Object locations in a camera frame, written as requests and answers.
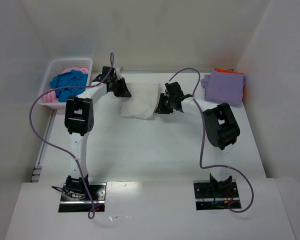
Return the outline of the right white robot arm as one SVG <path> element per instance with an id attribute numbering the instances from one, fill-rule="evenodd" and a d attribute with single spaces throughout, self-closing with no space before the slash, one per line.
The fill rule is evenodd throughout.
<path id="1" fill-rule="evenodd" d="M 202 142 L 199 155 L 201 169 L 210 169 L 209 182 L 213 191 L 221 192 L 230 187 L 232 176 L 229 173 L 233 145 L 240 135 L 240 128 L 228 103 L 208 108 L 204 101 L 191 94 L 184 94 L 178 82 L 166 83 L 165 92 L 159 96 L 157 114 L 172 114 L 174 110 L 201 118 Z M 205 140 L 214 147 L 212 165 L 203 165 Z"/>

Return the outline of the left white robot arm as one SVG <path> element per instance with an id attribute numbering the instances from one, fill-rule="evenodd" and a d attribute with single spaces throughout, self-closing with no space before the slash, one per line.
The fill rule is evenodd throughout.
<path id="1" fill-rule="evenodd" d="M 65 181 L 65 192 L 79 196 L 88 196 L 89 174 L 87 169 L 87 143 L 94 127 L 94 104 L 112 92 L 118 98 L 130 98 L 122 75 L 123 67 L 116 69 L 109 66 L 102 68 L 99 74 L 78 96 L 70 96 L 66 101 L 64 124 L 70 136 L 71 153 L 74 155 L 74 165 Z"/>

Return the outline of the white t shirt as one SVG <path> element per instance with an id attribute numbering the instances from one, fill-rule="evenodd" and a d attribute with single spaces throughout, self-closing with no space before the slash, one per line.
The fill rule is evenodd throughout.
<path id="1" fill-rule="evenodd" d="M 128 83 L 131 97 L 121 103 L 122 118 L 152 120 L 159 104 L 163 88 L 160 83 Z"/>

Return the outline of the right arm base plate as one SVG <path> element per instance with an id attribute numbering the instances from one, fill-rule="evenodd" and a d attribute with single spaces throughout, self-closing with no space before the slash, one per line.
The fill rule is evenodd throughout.
<path id="1" fill-rule="evenodd" d="M 235 180 L 219 193 L 214 193 L 209 181 L 194 181 L 193 188 L 197 211 L 225 210 L 228 209 L 228 204 L 235 210 L 242 208 Z"/>

